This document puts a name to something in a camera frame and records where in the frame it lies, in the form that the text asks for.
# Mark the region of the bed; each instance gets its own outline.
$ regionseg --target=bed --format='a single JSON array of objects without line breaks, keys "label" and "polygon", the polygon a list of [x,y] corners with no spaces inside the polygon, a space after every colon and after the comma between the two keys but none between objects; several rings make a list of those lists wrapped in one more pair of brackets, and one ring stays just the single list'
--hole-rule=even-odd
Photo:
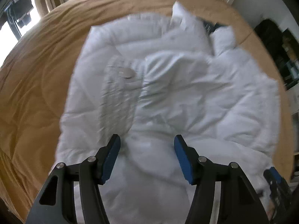
[{"label": "bed", "polygon": [[[54,163],[69,81],[90,27],[140,12],[171,16],[175,1],[69,0],[43,17],[8,55],[0,70],[0,193],[20,220],[25,221]],[[178,1],[198,17],[232,25],[237,43],[279,82],[280,134],[273,162],[289,179],[291,115],[270,55],[242,17],[221,0]]]}]

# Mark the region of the white puffer jacket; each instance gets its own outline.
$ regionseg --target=white puffer jacket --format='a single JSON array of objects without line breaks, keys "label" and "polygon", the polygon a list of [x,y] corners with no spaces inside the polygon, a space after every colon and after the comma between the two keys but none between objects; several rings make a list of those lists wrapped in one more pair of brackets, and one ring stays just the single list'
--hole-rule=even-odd
[{"label": "white puffer jacket", "polygon": [[[91,28],[60,126],[55,164],[82,162],[112,134],[121,137],[111,178],[100,186],[111,224],[181,224],[195,187],[183,177],[174,136],[215,163],[237,162],[265,191],[263,171],[279,132],[278,88],[235,47],[231,27],[207,36],[175,3],[172,18],[145,13]],[[216,185],[211,223],[219,196]],[[267,195],[262,201],[266,207]],[[83,223],[78,185],[75,202]]]}]

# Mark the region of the quilted fabric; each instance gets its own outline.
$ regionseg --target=quilted fabric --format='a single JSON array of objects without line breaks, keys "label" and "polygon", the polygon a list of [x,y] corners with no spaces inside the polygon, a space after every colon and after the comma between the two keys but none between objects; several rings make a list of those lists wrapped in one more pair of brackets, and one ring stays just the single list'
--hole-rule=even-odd
[{"label": "quilted fabric", "polygon": [[[0,197],[25,221],[54,163],[59,119],[75,62],[91,26],[129,14],[171,16],[176,0],[69,0],[21,38],[0,69]],[[289,179],[292,123],[283,81],[270,55],[242,17],[220,0],[178,0],[192,14],[231,25],[236,42],[279,82],[280,132],[273,162]]]},{"label": "quilted fabric", "polygon": [[[174,152],[177,134],[213,162],[239,163],[267,207],[263,172],[278,139],[277,83],[235,48],[231,27],[211,38],[177,2],[171,18],[145,13],[92,27],[71,78],[53,167],[82,162],[120,135],[111,179],[100,187],[110,223],[185,222],[195,187]],[[124,68],[133,76],[123,77]],[[83,223],[78,184],[74,191]],[[219,198],[217,185],[211,223]]]}]

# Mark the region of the orange bedspread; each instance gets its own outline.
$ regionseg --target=orange bedspread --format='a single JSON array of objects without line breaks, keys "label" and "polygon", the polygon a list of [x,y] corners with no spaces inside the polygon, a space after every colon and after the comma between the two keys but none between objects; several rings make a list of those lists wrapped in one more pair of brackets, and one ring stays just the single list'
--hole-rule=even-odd
[{"label": "orange bedspread", "polygon": [[[131,13],[171,15],[176,0],[69,0],[46,15],[18,42],[0,71],[0,195],[25,221],[54,162],[68,83],[93,25]],[[261,41],[241,16],[220,0],[178,0],[196,16],[232,25],[237,42],[279,81],[280,139],[277,170],[292,170],[291,116],[283,82]]]}]

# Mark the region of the metal bolt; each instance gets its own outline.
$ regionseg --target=metal bolt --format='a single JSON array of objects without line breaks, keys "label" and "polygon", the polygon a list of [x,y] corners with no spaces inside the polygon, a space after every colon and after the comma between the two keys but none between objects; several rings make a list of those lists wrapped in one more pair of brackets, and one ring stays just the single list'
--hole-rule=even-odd
[{"label": "metal bolt", "polygon": [[63,162],[60,162],[56,165],[57,168],[63,168],[64,167],[64,163]]},{"label": "metal bolt", "polygon": [[198,161],[200,161],[200,162],[206,162],[206,161],[207,161],[207,158],[206,158],[205,156],[200,156],[200,157],[198,158]]},{"label": "metal bolt", "polygon": [[96,157],[95,156],[90,156],[88,159],[87,159],[87,161],[89,161],[89,162],[93,162],[93,161],[95,161],[96,160]]},{"label": "metal bolt", "polygon": [[232,168],[238,168],[238,167],[239,167],[239,164],[237,164],[236,162],[232,162],[232,163],[231,163],[231,167],[232,167]]}]

